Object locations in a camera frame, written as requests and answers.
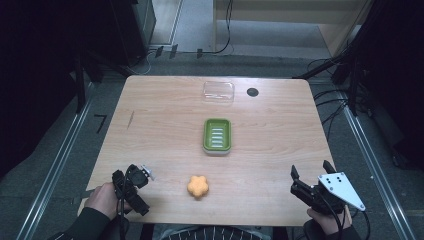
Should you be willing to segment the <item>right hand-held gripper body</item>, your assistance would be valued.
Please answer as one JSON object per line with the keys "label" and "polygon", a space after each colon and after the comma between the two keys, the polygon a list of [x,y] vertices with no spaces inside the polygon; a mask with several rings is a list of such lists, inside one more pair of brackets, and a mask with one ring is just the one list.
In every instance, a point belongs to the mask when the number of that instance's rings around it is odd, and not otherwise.
{"label": "right hand-held gripper body", "polygon": [[308,185],[299,179],[294,181],[290,192],[318,213],[341,214],[345,205],[359,211],[366,207],[344,172],[323,174],[316,185]]}

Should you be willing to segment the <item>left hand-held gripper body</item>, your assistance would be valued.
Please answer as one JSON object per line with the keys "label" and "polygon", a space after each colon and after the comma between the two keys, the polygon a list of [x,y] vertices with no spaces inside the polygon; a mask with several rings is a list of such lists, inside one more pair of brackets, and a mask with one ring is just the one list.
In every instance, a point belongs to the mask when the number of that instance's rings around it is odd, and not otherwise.
{"label": "left hand-held gripper body", "polygon": [[112,174],[112,183],[116,197],[128,204],[136,213],[142,216],[149,212],[150,206],[138,194],[138,190],[149,183],[150,172],[131,164],[125,172],[116,170]]}

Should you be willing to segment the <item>person's right hand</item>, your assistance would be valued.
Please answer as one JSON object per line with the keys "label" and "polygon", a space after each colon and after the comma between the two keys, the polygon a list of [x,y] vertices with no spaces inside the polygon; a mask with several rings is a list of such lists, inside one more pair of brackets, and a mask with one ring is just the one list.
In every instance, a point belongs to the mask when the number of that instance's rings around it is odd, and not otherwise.
{"label": "person's right hand", "polygon": [[307,214],[320,225],[326,235],[337,233],[339,226],[346,229],[352,225],[352,218],[347,212],[338,214],[337,218],[335,218],[333,215],[323,215],[309,208]]}

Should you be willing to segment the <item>person's left hand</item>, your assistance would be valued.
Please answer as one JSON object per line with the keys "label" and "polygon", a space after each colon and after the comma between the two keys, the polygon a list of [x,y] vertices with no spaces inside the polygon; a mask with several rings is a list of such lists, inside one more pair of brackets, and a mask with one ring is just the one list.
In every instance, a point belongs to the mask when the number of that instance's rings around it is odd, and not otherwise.
{"label": "person's left hand", "polygon": [[113,220],[120,210],[114,185],[111,182],[107,182],[97,186],[85,201],[84,206],[95,209],[110,220]]}

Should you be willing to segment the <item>orange flower-shaped soap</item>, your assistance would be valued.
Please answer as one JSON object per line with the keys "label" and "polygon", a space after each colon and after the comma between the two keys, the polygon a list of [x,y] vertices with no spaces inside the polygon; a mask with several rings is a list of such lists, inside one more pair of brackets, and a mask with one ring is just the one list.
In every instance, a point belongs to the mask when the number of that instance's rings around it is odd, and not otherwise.
{"label": "orange flower-shaped soap", "polygon": [[209,185],[205,176],[191,176],[187,184],[187,191],[196,199],[202,198],[209,191]]}

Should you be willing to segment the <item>green soap dish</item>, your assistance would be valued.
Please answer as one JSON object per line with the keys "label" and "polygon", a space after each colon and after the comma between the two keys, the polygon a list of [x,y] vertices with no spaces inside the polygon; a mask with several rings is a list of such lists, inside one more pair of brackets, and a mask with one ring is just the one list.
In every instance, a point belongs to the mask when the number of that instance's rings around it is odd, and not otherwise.
{"label": "green soap dish", "polygon": [[203,150],[210,155],[226,155],[231,147],[231,122],[227,119],[207,119],[204,123]]}

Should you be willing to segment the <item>person's striped clothing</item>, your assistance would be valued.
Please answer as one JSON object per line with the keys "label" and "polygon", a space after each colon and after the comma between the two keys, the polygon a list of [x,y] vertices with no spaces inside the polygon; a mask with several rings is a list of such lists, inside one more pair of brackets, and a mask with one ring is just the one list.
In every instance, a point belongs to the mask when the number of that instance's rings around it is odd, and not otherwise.
{"label": "person's striped clothing", "polygon": [[153,240],[271,240],[271,227],[157,224]]}

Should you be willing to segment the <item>clear plastic lid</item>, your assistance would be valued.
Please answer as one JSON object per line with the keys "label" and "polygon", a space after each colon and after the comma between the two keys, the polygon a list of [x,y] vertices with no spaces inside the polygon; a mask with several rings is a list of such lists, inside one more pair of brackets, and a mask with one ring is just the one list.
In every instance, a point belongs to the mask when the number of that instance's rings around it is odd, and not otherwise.
{"label": "clear plastic lid", "polygon": [[231,82],[207,81],[203,84],[203,100],[206,102],[231,103],[234,101],[235,86]]}

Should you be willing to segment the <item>light wooden furniture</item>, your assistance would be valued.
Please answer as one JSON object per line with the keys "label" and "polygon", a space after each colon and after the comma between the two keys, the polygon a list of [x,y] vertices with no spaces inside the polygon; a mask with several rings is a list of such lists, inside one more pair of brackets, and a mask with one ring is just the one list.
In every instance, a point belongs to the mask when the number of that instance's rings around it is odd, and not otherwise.
{"label": "light wooden furniture", "polygon": [[374,0],[232,0],[231,19],[317,24],[331,56],[338,55]]}

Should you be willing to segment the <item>black cabinet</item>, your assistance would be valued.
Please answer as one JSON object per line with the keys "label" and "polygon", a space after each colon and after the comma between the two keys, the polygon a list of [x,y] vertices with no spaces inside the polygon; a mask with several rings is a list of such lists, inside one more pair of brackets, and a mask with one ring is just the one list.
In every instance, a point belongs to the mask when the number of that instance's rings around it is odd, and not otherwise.
{"label": "black cabinet", "polygon": [[117,59],[131,65],[147,56],[156,16],[152,0],[109,0],[117,29]]}

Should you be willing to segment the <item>metal floor rail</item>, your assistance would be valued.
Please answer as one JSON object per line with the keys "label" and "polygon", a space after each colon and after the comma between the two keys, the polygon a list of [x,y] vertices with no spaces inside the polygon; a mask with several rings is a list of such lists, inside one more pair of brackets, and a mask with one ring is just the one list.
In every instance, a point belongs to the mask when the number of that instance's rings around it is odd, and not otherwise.
{"label": "metal floor rail", "polygon": [[88,111],[92,105],[95,90],[96,85],[94,83],[89,83],[85,92],[86,103],[83,105],[81,111],[73,118],[72,124],[60,145],[43,184],[41,185],[35,200],[31,204],[16,240],[32,240],[87,117]]}
{"label": "metal floor rail", "polygon": [[399,239],[417,240],[406,213],[393,191],[385,173],[383,172],[379,160],[362,128],[359,119],[355,117],[348,108],[344,109],[344,115],[359,145],[362,155],[364,156],[365,162],[374,179],[374,183],[383,200]]}

